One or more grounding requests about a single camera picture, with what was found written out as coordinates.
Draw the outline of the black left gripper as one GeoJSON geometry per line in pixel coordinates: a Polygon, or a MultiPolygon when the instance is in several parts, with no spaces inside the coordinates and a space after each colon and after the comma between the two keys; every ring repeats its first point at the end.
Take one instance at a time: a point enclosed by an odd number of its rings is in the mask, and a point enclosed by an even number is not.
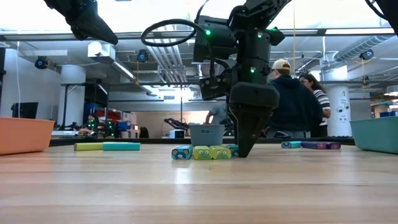
{"type": "Polygon", "coordinates": [[[118,37],[97,12],[95,0],[44,0],[46,5],[62,15],[69,15],[67,23],[78,40],[94,38],[116,45],[118,37]]]}

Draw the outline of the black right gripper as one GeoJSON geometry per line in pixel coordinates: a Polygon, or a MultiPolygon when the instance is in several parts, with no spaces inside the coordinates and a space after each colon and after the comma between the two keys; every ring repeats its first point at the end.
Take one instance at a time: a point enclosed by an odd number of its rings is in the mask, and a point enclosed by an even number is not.
{"type": "Polygon", "coordinates": [[[252,58],[233,66],[235,84],[229,96],[229,117],[239,157],[247,157],[279,105],[279,92],[267,83],[267,60],[252,58]]]}

